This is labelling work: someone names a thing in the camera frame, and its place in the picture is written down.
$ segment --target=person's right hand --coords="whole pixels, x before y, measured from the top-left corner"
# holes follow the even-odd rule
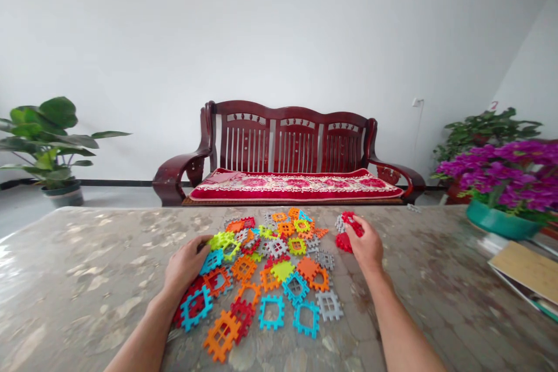
[[[358,237],[349,224],[345,223],[345,231],[349,236],[350,245],[360,269],[363,273],[381,273],[384,271],[382,258],[384,257],[384,246],[380,235],[370,223],[361,217],[354,215],[353,219],[364,229],[362,237]]]

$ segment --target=teal flower pot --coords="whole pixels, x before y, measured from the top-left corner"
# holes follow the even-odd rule
[[[467,208],[467,218],[488,233],[518,241],[533,237],[541,229],[540,224],[489,208],[474,199]]]

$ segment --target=wooden bench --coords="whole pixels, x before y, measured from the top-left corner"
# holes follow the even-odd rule
[[[376,157],[377,126],[376,119],[350,112],[324,115],[297,106],[270,109],[248,101],[210,101],[201,109],[202,138],[198,149],[164,162],[153,179],[153,188],[163,206],[206,206],[186,197],[182,177],[186,172],[192,186],[199,185],[207,157],[212,172],[222,167],[257,173],[348,173],[373,164],[377,167],[377,177],[392,185],[404,177],[407,181],[404,194],[374,202],[339,204],[414,203],[425,189],[424,179],[408,167],[386,163]],[[234,203],[216,205],[232,206]]]

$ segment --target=marble-patterned tablecloth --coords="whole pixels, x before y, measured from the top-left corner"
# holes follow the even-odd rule
[[[355,211],[381,234],[384,266],[449,370],[552,370],[558,326],[494,275],[476,249],[482,233],[467,222],[464,208]],[[208,319],[167,344],[163,370],[385,369],[364,278],[355,258],[334,245],[335,218],[348,208],[303,209],[316,227],[330,229],[321,247],[335,254],[331,284],[345,317],[320,319],[313,340],[293,328],[285,299],[285,327],[261,331],[255,319],[228,362],[213,363],[202,342],[233,301],[236,285]],[[256,216],[263,223],[270,210],[285,208],[66,208],[8,236],[0,242],[0,371],[102,371],[160,290],[174,251],[195,235],[221,231],[225,219]]]

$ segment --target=green plant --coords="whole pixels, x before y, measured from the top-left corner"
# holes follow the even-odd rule
[[[514,108],[507,108],[499,115],[495,111],[486,111],[480,115],[469,116],[463,122],[454,122],[444,128],[451,130],[445,144],[434,149],[437,165],[451,161],[455,156],[475,146],[493,144],[502,146],[508,142],[527,140],[540,134],[537,127],[540,122],[513,120]]]
[[[92,166],[90,160],[73,161],[76,155],[92,157],[88,148],[99,148],[96,140],[130,135],[104,131],[92,135],[68,135],[66,130],[77,124],[76,107],[65,97],[50,99],[40,106],[19,106],[12,109],[10,119],[0,118],[0,131],[12,137],[0,139],[0,151],[8,151],[26,164],[6,164],[0,170],[22,169],[40,180],[47,189],[60,189],[74,177],[73,166]],[[31,156],[33,161],[20,153]]]

